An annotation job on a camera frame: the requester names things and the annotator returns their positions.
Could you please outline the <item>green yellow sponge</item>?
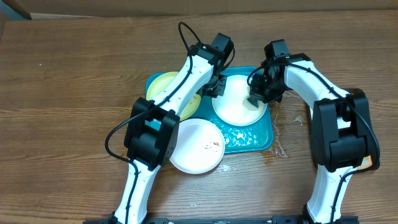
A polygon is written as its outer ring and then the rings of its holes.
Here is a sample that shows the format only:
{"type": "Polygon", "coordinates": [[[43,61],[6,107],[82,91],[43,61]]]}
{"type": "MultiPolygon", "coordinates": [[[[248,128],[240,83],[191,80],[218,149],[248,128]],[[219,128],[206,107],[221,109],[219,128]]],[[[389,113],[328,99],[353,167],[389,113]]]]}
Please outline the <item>green yellow sponge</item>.
{"type": "Polygon", "coordinates": [[[257,111],[259,109],[258,101],[250,96],[243,101],[243,106],[249,111],[257,111]]]}

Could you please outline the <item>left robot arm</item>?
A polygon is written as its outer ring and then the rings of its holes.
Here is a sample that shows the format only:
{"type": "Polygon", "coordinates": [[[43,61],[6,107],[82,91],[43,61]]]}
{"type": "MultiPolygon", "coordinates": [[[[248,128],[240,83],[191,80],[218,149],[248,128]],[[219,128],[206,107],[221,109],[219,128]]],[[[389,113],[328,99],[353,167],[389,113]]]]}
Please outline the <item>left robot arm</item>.
{"type": "Polygon", "coordinates": [[[197,42],[188,48],[188,57],[177,76],[153,99],[138,98],[129,119],[116,126],[127,127],[124,146],[127,156],[109,155],[128,164],[128,175],[119,207],[109,223],[142,223],[147,202],[159,169],[171,158],[177,144],[180,115],[195,96],[216,98],[224,93],[222,75],[234,55],[230,37],[217,34],[211,44],[197,42]]]}

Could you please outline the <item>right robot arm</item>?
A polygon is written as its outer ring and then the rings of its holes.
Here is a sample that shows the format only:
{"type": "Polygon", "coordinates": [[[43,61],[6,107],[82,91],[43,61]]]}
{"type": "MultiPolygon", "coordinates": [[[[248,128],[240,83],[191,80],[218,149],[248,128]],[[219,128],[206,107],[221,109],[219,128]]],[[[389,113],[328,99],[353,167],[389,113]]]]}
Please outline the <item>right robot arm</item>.
{"type": "Polygon", "coordinates": [[[359,88],[341,89],[325,78],[311,59],[290,54],[285,40],[264,48],[265,61],[248,76],[253,108],[280,102],[293,90],[310,108],[310,150],[317,165],[315,186],[301,215],[292,223],[358,223],[341,215],[341,204],[352,175],[380,166],[380,146],[371,125],[369,101],[359,88]]]}

